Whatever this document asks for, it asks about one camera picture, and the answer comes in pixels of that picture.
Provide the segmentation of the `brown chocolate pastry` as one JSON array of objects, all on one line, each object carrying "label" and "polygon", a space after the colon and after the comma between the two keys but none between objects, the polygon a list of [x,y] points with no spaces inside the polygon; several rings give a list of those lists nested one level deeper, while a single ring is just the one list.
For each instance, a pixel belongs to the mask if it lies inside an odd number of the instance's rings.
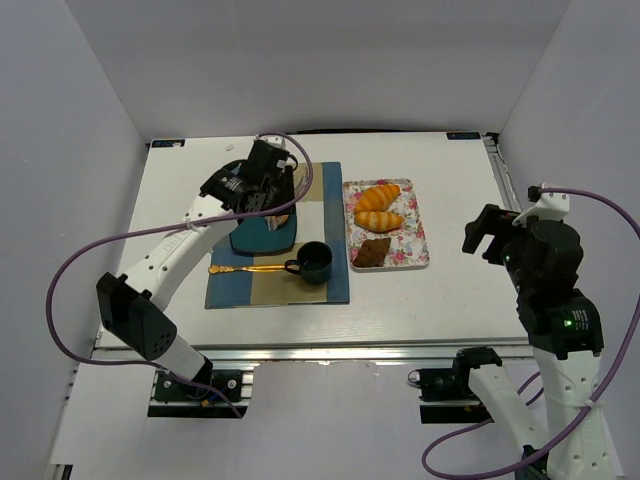
[{"label": "brown chocolate pastry", "polygon": [[376,238],[365,240],[352,264],[357,268],[381,267],[384,264],[391,244],[391,239]]}]

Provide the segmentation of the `round orange bun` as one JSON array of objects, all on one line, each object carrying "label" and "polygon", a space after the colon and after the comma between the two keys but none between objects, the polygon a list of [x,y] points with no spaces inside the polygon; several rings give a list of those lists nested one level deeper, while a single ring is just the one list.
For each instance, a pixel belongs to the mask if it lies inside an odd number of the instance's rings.
[{"label": "round orange bun", "polygon": [[273,216],[273,217],[270,218],[270,225],[274,229],[278,229],[281,226],[285,225],[287,223],[288,219],[289,219],[288,215]]}]

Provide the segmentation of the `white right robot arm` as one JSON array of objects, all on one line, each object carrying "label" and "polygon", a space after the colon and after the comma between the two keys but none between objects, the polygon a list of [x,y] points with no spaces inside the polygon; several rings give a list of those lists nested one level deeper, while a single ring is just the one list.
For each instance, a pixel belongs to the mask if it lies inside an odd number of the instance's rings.
[{"label": "white right robot arm", "polygon": [[612,479],[604,414],[593,400],[604,340],[595,305],[575,286],[583,259],[579,234],[557,219],[486,205],[465,227],[462,250],[472,254],[485,236],[482,257],[503,266],[517,293],[523,325],[541,376],[547,424],[541,426],[510,384],[489,347],[458,352],[460,387],[474,394],[503,428],[523,459],[519,479]]}]

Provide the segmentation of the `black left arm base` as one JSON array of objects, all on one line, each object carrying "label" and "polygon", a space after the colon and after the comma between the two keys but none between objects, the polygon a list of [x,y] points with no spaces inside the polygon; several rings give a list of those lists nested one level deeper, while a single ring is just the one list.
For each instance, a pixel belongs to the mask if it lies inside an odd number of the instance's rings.
[{"label": "black left arm base", "polygon": [[216,370],[211,373],[209,387],[192,386],[184,380],[177,380],[170,374],[159,371],[156,375],[151,399],[162,405],[197,404],[212,406],[225,404],[225,401],[212,389],[221,392],[230,402],[238,403],[243,399],[245,372],[241,370]]}]

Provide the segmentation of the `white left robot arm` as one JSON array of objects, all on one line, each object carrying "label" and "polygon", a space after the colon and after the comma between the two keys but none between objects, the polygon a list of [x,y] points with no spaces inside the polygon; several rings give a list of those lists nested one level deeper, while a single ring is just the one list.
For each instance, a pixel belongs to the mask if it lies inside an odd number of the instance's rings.
[{"label": "white left robot arm", "polygon": [[183,229],[164,236],[119,276],[104,274],[96,286],[104,329],[144,360],[191,384],[210,383],[211,361],[178,334],[164,311],[184,279],[237,228],[243,214],[292,201],[290,156],[283,137],[257,138],[247,159],[225,165],[202,184]]}]

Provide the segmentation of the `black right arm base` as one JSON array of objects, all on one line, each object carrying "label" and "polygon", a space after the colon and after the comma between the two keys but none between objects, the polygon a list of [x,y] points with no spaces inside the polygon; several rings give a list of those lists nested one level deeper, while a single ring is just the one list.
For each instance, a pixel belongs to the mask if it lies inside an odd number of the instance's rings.
[{"label": "black right arm base", "polygon": [[407,381],[421,391],[420,399],[427,403],[471,400],[481,405],[469,387],[469,377],[472,369],[484,365],[502,366],[503,362],[491,347],[464,348],[456,353],[450,367],[414,369]]}]

